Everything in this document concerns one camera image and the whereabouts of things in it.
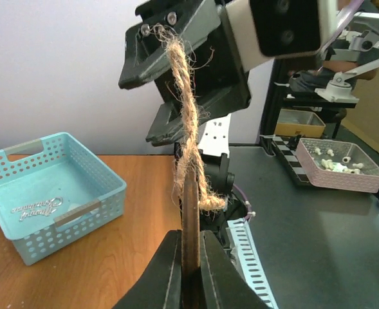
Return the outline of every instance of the gray table surface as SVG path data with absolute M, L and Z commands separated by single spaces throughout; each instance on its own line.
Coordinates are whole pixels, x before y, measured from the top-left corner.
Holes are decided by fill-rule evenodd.
M 294 185 L 276 157 L 231 147 L 252 236 L 279 309 L 379 309 L 379 201 Z

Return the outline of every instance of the wooden table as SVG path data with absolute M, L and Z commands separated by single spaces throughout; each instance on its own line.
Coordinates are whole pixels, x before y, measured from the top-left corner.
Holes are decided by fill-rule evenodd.
M 0 309 L 112 308 L 180 229 L 171 156 L 101 159 L 127 182 L 124 215 L 29 267 L 0 229 Z

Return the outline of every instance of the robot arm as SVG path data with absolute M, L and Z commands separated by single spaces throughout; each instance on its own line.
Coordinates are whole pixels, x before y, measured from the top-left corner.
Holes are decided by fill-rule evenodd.
M 341 55 L 343 58 L 336 55 L 332 60 L 355 62 L 362 52 L 368 52 L 371 48 L 379 49 L 379 14 L 358 13 L 350 27 L 355 32 L 347 33 L 351 43 L 348 51 Z M 379 68 L 379 59 L 347 72 L 338 72 L 328 83 L 326 89 L 316 89 L 315 92 L 329 102 L 357 103 L 359 99 L 351 94 L 352 87 L 346 81 L 377 68 Z
M 336 28 L 336 0 L 222 2 L 150 0 L 136 9 L 142 22 L 126 32 L 119 86 L 131 89 L 155 81 L 164 104 L 146 138 L 153 146 L 178 141 L 182 123 L 178 93 L 169 86 L 174 84 L 171 68 L 151 26 L 172 27 L 201 66 L 194 71 L 196 95 L 209 119 L 247 108 L 251 94 L 245 72 L 269 59 L 291 59 L 291 70 L 319 68 L 319 51 Z M 202 117 L 199 124 L 206 121 Z

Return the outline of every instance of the white mounting plate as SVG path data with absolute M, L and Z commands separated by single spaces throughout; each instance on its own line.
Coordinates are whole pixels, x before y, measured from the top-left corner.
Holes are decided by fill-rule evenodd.
M 204 155 L 220 157 L 223 153 L 229 158 L 229 114 L 226 117 L 209 120 L 205 125 L 198 149 L 202 150 Z
M 354 97 L 353 95 L 346 95 L 345 97 L 340 97 L 334 92 L 328 91 L 327 89 L 315 89 L 315 92 L 328 102 L 336 103 L 358 103 L 359 98 Z

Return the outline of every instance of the light blue plastic basket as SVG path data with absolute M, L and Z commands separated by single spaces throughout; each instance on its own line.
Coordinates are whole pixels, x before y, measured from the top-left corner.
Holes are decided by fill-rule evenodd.
M 122 215 L 125 190 L 123 179 L 68 133 L 0 150 L 0 226 L 26 265 Z

